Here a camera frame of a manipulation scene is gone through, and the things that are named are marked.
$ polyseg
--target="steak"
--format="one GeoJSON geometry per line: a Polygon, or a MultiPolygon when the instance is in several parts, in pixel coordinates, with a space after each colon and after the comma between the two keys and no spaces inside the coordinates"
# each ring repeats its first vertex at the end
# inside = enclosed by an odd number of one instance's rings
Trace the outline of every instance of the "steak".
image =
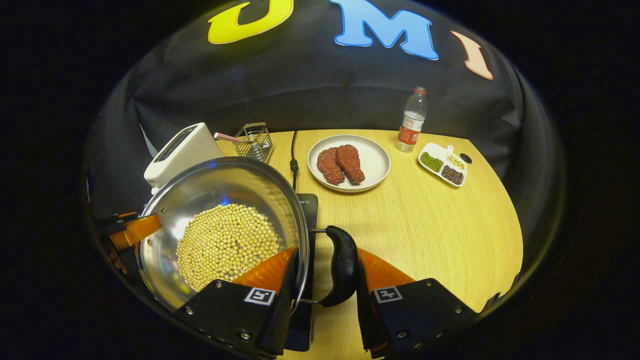
{"type": "Polygon", "coordinates": [[[364,180],[364,173],[360,170],[360,158],[358,149],[353,145],[343,145],[338,148],[335,155],[338,166],[342,168],[351,184],[357,185],[364,180]]]}
{"type": "Polygon", "coordinates": [[[333,185],[338,185],[344,181],[344,175],[342,175],[342,169],[335,162],[337,147],[332,147],[327,150],[323,150],[318,155],[318,169],[323,173],[327,182],[333,185]]]}

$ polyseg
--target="wooden table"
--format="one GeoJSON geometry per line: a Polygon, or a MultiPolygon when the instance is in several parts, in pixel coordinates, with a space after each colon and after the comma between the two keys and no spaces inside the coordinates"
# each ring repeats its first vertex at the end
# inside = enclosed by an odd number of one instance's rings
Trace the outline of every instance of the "wooden table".
{"type": "MultiPolygon", "coordinates": [[[[421,134],[416,148],[404,153],[394,146],[397,131],[298,131],[295,157],[296,192],[318,196],[317,226],[335,225],[350,233],[358,247],[372,252],[415,280],[433,277],[474,311],[500,292],[505,294],[522,265],[522,233],[509,195],[491,166],[468,141],[421,134]],[[380,144],[391,169],[377,187],[363,193],[340,193],[318,182],[307,166],[311,147],[328,136],[360,135],[380,144]],[[417,163],[428,142],[453,145],[473,161],[465,184],[451,186],[417,163]]],[[[293,132],[272,133],[269,164],[289,182],[293,132]]],[[[226,155],[236,155],[229,142],[218,142],[226,155]]],[[[333,246],[326,235],[316,238],[314,299],[332,287],[333,246]]],[[[335,307],[313,308],[313,333],[308,352],[285,350],[282,359],[370,359],[362,348],[356,297],[335,307]]]]}

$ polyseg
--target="pan handle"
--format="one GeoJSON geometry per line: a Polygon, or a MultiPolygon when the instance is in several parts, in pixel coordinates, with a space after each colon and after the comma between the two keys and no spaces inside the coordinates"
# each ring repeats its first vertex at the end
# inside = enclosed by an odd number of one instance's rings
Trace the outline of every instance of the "pan handle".
{"type": "Polygon", "coordinates": [[[304,300],[307,304],[320,304],[324,307],[336,306],[347,301],[356,291],[358,284],[358,267],[360,258],[353,238],[339,227],[328,226],[326,229],[311,229],[313,233],[326,233],[333,242],[331,259],[331,278],[333,288],[320,301],[304,300]]]}

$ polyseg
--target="white divided dish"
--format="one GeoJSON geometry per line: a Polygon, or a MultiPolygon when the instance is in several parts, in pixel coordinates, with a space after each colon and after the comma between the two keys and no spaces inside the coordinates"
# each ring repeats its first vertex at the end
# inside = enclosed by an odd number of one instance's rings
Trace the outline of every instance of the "white divided dish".
{"type": "Polygon", "coordinates": [[[455,155],[453,153],[453,146],[449,145],[446,149],[436,143],[428,143],[427,145],[425,145],[422,150],[420,150],[420,154],[418,154],[418,164],[420,164],[420,166],[424,167],[425,169],[427,169],[427,171],[430,171],[434,174],[436,174],[440,179],[442,179],[442,181],[449,183],[453,186],[457,186],[458,188],[463,186],[465,184],[465,181],[467,180],[467,170],[468,170],[468,164],[465,163],[458,155],[455,155]],[[442,168],[440,168],[440,171],[434,171],[431,170],[427,165],[423,164],[420,161],[420,157],[422,156],[422,154],[424,153],[428,153],[432,158],[436,158],[439,160],[442,160],[442,168]],[[457,167],[456,165],[453,165],[451,162],[449,162],[448,157],[449,156],[453,156],[454,159],[458,160],[460,163],[464,164],[464,169],[460,170],[459,167],[457,167]],[[444,170],[444,167],[448,166],[450,168],[452,168],[453,170],[457,171],[457,172],[461,172],[462,173],[462,183],[460,183],[460,185],[458,184],[454,184],[452,183],[450,180],[446,179],[444,176],[442,176],[442,170],[444,170]]]}
{"type": "Polygon", "coordinates": [[[307,165],[311,174],[320,183],[328,188],[339,192],[363,192],[380,184],[389,173],[391,160],[389,154],[373,140],[357,135],[335,135],[317,142],[309,151],[307,165]],[[358,149],[360,158],[360,169],[364,173],[365,179],[358,185],[353,185],[346,179],[338,185],[330,184],[326,181],[323,173],[318,169],[318,155],[323,150],[341,145],[353,145],[358,149]]]}

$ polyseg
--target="stainless steel pan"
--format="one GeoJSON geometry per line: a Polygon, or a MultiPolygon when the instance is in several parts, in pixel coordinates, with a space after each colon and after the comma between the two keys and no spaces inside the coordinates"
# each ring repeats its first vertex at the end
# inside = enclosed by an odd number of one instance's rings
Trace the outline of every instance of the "stainless steel pan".
{"type": "MultiPolygon", "coordinates": [[[[218,158],[195,165],[174,177],[149,200],[140,217],[157,213],[163,225],[143,240],[138,249],[138,268],[149,290],[170,311],[180,308],[196,294],[179,272],[176,248],[188,222],[197,213],[218,204],[255,207],[273,223],[282,239],[280,251],[293,246],[298,248],[293,312],[307,283],[307,222],[287,180],[273,167],[248,158],[218,158]]],[[[332,260],[334,287],[323,300],[305,302],[333,306],[348,299],[355,291],[353,277],[358,256],[349,234],[336,227],[328,227],[326,232],[335,246],[332,260]]]]}

